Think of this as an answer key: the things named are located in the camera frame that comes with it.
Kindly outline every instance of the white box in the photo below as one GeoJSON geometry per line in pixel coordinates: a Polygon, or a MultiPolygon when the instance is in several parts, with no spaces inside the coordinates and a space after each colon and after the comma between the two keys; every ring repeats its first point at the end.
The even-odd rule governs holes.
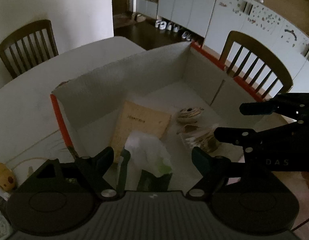
{"type": "MultiPolygon", "coordinates": [[[[201,52],[195,45],[181,42],[145,51],[56,88],[52,93],[66,126],[66,131],[60,128],[61,132],[69,134],[79,156],[95,156],[109,145],[126,98],[170,113],[173,117],[162,141],[175,168],[171,189],[193,186],[201,175],[176,135],[181,125],[175,116],[180,109],[203,107],[200,125],[253,128],[262,118],[240,113],[240,104],[254,102],[253,97],[197,50],[201,52]]],[[[242,154],[241,147],[230,144],[223,144],[213,153],[232,161],[238,161],[242,154]]]]}

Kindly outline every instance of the open box flap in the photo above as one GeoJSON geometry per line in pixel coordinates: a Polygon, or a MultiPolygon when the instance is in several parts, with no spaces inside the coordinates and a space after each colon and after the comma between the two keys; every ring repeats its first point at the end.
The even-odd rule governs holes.
{"type": "Polygon", "coordinates": [[[147,94],[181,79],[189,43],[181,42],[145,51],[107,64],[56,88],[74,128],[117,109],[128,91],[147,94]]]}

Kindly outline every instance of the white table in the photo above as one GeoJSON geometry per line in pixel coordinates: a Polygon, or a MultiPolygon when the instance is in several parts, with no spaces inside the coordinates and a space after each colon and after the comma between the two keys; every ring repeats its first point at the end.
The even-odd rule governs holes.
{"type": "Polygon", "coordinates": [[[59,129],[49,95],[61,82],[143,51],[123,37],[97,41],[43,62],[1,88],[0,162],[59,129]]]}

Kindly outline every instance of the orange tape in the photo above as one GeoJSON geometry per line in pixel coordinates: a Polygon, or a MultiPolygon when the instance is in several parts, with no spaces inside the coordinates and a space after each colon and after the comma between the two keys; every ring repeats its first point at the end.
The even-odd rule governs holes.
{"type": "Polygon", "coordinates": [[[57,100],[56,96],[53,95],[53,94],[50,94],[50,99],[51,99],[51,102],[52,102],[53,110],[54,110],[55,115],[56,115],[56,121],[58,122],[59,129],[60,129],[62,138],[64,140],[64,143],[67,147],[73,148],[73,143],[71,141],[67,127],[65,126],[65,123],[64,123],[64,120],[63,120],[63,117],[62,117],[62,114],[61,114],[61,110],[60,110],[60,107],[59,107],[58,100],[57,100]]]}

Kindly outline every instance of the dark floor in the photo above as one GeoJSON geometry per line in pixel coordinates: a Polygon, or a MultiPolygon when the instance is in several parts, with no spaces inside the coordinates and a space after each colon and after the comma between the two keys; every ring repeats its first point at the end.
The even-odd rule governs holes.
{"type": "Polygon", "coordinates": [[[181,33],[155,28],[152,22],[144,21],[115,29],[115,36],[123,36],[140,47],[150,50],[184,41],[181,33]]]}

